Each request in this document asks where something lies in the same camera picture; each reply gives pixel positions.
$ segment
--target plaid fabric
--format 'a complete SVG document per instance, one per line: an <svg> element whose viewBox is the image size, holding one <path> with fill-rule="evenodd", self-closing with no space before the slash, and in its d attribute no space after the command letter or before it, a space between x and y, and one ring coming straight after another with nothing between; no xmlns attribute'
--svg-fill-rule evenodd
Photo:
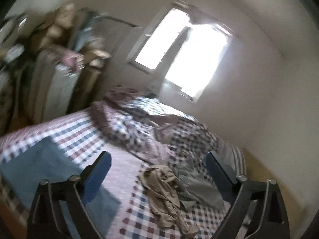
<svg viewBox="0 0 319 239"><path fill-rule="evenodd" d="M146 169L143 165L140 172ZM174 225L171 228L160 229L156 218L152 214L145 190L141 182L136 179L130 199L131 207L126 211L120 234L123 238L147 239L147 238L183 238L179 228ZM199 230L194 238L211 238L226 215L226 210L217 211L214 208L197 204L189 211L181 212L186 222L197 224Z"/></svg>
<svg viewBox="0 0 319 239"><path fill-rule="evenodd" d="M94 127L87 112L78 112L77 114L70 115L69 119L65 117L62 119L65 124L57 125L55 129L49 128L47 130L45 126L42 126L40 129L42 132L39 132L39 129L31 127L30 129L33 130L33 133L29 137L25 137L24 134L21 134L21 139L19 139L19 137L13 133L12 136L15 138L15 143L7 148L2 148L0 154L1 164L9 162L48 136L57 143L65 156L69 157L75 164L85 162L105 145L106 141L103 135ZM0 199L7 204L17 220L26 226L29 213L2 175L0 175Z"/></svg>

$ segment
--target window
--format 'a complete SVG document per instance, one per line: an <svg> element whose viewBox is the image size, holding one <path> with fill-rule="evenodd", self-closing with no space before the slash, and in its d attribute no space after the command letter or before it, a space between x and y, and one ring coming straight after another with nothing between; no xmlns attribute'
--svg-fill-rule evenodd
<svg viewBox="0 0 319 239"><path fill-rule="evenodd" d="M182 9L171 9L136 53L134 62L158 71L157 66L185 27L190 27L187 39L171 64L165 82L189 97L198 97L213 77L231 34L217 23L191 24Z"/></svg>

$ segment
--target ceiling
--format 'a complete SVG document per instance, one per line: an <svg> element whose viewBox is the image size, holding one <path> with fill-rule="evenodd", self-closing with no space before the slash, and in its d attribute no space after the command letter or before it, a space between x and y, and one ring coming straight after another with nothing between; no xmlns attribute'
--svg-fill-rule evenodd
<svg viewBox="0 0 319 239"><path fill-rule="evenodd" d="M269 36L286 59L319 53L319 30L299 0L229 0Z"/></svg>

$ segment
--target brown cloth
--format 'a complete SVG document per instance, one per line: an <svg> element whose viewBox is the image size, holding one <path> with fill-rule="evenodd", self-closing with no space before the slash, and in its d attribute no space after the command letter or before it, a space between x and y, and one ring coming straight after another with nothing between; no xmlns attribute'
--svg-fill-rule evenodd
<svg viewBox="0 0 319 239"><path fill-rule="evenodd" d="M148 189L146 195L150 208L153 214L159 217L157 225L162 228L170 228L176 224L184 236L193 238L198 233L198 227L187 224L181 215L175 189L178 179L172 170L165 165L153 165L138 178Z"/></svg>

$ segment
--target hanging clothes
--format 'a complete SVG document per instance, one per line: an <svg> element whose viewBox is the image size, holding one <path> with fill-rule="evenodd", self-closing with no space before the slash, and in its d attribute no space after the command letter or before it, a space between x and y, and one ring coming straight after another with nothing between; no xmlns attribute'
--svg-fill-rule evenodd
<svg viewBox="0 0 319 239"><path fill-rule="evenodd" d="M147 188L149 206L155 216L159 217L157 225L170 228L176 224L187 238L198 233L197 225L188 224L181 215L181 207L176 192L177 177L165 165L153 165L147 168L139 180Z"/></svg>

